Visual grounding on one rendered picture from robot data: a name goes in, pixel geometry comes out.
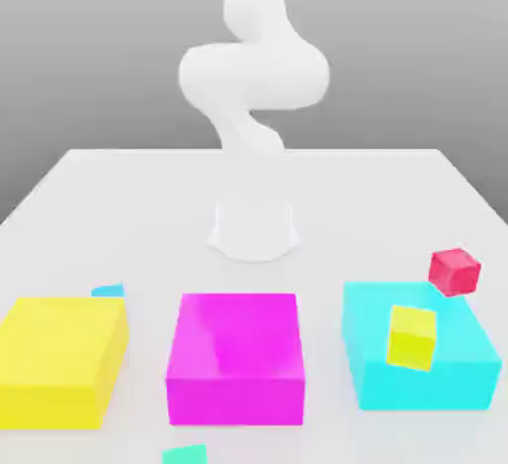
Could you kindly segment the small blue cube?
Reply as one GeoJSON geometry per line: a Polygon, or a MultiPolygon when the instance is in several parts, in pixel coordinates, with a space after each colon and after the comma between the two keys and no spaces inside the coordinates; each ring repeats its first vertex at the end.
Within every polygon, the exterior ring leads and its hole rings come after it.
{"type": "Polygon", "coordinates": [[[125,290],[122,283],[113,285],[104,285],[93,288],[91,295],[95,297],[123,297],[125,290]]]}

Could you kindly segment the small yellow cube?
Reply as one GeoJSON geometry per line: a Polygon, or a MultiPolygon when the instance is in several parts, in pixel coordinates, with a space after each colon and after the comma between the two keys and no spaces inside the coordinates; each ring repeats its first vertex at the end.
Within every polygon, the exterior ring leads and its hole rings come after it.
{"type": "Polygon", "coordinates": [[[437,314],[433,310],[393,305],[390,313],[387,363],[428,372],[437,343],[437,314]]]}

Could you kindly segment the small red cube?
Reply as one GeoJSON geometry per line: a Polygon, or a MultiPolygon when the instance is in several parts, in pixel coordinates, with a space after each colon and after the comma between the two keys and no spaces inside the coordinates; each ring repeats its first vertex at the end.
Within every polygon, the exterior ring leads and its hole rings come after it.
{"type": "Polygon", "coordinates": [[[428,281],[444,296],[453,297],[476,291],[481,264],[460,248],[433,252],[428,281]]]}

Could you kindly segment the small green cube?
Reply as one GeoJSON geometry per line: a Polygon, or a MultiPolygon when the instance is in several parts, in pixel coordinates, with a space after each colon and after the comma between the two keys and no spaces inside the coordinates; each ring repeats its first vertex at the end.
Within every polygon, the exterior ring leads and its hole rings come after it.
{"type": "Polygon", "coordinates": [[[165,450],[161,464],[207,464],[206,446],[196,444],[165,450]]]}

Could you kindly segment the large magenta box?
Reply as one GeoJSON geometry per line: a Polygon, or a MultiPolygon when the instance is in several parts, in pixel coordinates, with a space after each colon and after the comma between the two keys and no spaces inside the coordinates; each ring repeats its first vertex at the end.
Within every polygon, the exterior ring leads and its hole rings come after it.
{"type": "Polygon", "coordinates": [[[165,382],[173,426],[302,424],[295,295],[184,294],[165,382]]]}

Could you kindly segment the large yellow box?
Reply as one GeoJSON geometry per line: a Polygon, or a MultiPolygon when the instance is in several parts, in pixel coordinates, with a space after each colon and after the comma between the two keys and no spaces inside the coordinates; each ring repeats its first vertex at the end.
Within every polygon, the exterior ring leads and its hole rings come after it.
{"type": "Polygon", "coordinates": [[[0,322],[0,429],[101,427],[129,339],[121,297],[20,297],[0,322]]]}

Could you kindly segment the large cyan box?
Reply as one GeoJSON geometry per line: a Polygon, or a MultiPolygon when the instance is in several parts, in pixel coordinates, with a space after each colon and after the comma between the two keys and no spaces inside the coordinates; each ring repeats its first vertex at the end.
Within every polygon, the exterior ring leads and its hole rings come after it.
{"type": "Polygon", "coordinates": [[[342,338],[363,410],[483,410],[490,407],[502,360],[463,297],[445,297],[429,282],[347,282],[342,338]],[[437,316],[428,372],[387,362],[395,305],[437,316]]]}

